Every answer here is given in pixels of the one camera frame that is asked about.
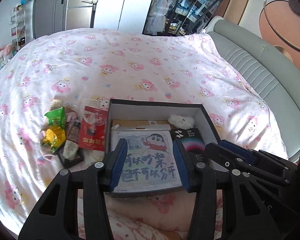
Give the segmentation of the black Smart Devil box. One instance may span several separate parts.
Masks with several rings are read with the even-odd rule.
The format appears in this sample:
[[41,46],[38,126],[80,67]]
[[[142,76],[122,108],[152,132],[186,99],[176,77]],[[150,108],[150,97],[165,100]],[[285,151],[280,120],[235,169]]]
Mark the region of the black Smart Devil box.
[[200,135],[199,129],[172,129],[170,131],[172,142],[179,140],[183,145],[184,152],[196,163],[209,165],[209,160],[205,156],[205,142]]

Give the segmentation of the white fluffy plush toy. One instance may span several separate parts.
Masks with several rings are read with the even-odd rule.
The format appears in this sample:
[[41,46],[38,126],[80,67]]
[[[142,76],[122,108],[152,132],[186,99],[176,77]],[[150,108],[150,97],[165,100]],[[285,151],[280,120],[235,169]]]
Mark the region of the white fluffy plush toy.
[[191,129],[194,128],[195,120],[189,116],[181,116],[172,114],[168,118],[168,122],[172,124],[174,127],[179,129]]

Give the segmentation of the cartoon bead art kit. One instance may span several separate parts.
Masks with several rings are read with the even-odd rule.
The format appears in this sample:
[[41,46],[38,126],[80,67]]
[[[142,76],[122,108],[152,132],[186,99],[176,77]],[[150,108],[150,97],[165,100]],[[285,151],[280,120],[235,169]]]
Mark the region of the cartoon bead art kit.
[[169,124],[112,130],[112,150],[120,139],[127,142],[127,156],[115,193],[148,194],[181,187],[170,130]]

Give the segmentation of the green yellow corn snack bag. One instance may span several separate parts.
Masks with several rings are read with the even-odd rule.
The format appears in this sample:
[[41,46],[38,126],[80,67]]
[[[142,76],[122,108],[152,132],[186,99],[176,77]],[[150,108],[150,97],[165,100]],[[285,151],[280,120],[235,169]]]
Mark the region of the green yellow corn snack bag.
[[44,115],[47,119],[47,128],[42,130],[40,142],[43,146],[49,146],[55,153],[66,141],[65,134],[65,109],[59,107],[48,111]]

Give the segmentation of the brown hand cream tube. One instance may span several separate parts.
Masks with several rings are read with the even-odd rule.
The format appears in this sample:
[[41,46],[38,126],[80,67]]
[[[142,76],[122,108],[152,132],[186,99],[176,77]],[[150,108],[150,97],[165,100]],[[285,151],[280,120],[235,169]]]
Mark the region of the brown hand cream tube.
[[67,160],[74,160],[79,149],[78,140],[80,132],[80,122],[78,120],[69,123],[66,130],[66,141],[63,148],[63,157]]

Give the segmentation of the grey padded headboard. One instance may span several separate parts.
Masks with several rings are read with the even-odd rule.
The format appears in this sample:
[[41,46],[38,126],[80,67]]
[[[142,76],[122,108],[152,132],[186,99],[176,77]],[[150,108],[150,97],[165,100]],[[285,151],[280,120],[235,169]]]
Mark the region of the grey padded headboard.
[[300,156],[300,71],[257,35],[214,17],[205,28],[230,63],[273,112],[291,162]]

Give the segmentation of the red packaged booklet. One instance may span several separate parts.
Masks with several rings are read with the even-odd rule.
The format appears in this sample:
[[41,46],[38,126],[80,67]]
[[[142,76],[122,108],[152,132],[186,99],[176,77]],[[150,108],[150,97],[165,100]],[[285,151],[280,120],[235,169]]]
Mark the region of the red packaged booklet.
[[104,151],[108,112],[85,106],[79,132],[78,146],[87,150]]

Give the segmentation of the black cardboard storage box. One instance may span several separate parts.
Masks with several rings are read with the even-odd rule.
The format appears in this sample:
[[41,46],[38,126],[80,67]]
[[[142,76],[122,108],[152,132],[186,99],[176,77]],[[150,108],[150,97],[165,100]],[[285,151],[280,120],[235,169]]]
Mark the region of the black cardboard storage box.
[[[113,99],[109,105],[108,122],[106,126],[106,150],[113,151],[111,149],[111,132],[113,129],[111,126],[112,120],[155,120],[155,121],[168,121],[168,118],[172,115],[189,116],[194,118],[194,128],[199,129],[205,146],[211,142],[220,142],[220,137],[207,113],[202,105],[187,105],[181,103],[167,103],[167,102],[142,102],[142,101],[128,101]],[[214,169],[217,168],[217,164],[209,160],[209,165]],[[178,189],[148,193],[148,194],[118,194],[110,192],[114,197],[143,197],[151,196],[155,194],[169,193],[173,191],[179,191],[185,189],[182,186]]]

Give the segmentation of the pink cartoon print bedsheet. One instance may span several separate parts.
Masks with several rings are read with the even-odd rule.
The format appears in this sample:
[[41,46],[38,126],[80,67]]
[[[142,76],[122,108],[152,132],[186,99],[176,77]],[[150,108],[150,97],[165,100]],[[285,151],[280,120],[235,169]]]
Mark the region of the pink cartoon print bedsheet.
[[0,220],[16,234],[62,167],[39,141],[53,99],[78,111],[108,109],[111,99],[201,104],[222,139],[288,157],[270,107],[210,35],[76,29],[43,36],[0,71]]

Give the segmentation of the dark glass display cabinet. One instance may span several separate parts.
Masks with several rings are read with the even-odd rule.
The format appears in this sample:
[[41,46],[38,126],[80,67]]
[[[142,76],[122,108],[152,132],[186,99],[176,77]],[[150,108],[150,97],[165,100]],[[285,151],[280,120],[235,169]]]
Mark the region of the dark glass display cabinet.
[[200,33],[223,0],[152,0],[144,35],[184,36]]

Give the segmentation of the pink clothing pile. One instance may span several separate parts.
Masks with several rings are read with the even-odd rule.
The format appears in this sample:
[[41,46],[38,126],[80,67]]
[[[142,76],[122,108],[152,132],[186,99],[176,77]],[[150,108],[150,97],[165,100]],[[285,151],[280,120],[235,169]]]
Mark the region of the pink clothing pile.
[[13,57],[12,49],[12,43],[0,47],[0,58],[3,57],[4,59],[11,59]]

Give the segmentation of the white wardrobe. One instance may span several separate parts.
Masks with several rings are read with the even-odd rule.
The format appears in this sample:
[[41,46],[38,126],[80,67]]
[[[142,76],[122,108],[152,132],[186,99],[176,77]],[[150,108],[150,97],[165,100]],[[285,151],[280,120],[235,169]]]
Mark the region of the white wardrobe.
[[65,29],[143,33],[152,0],[68,0]]

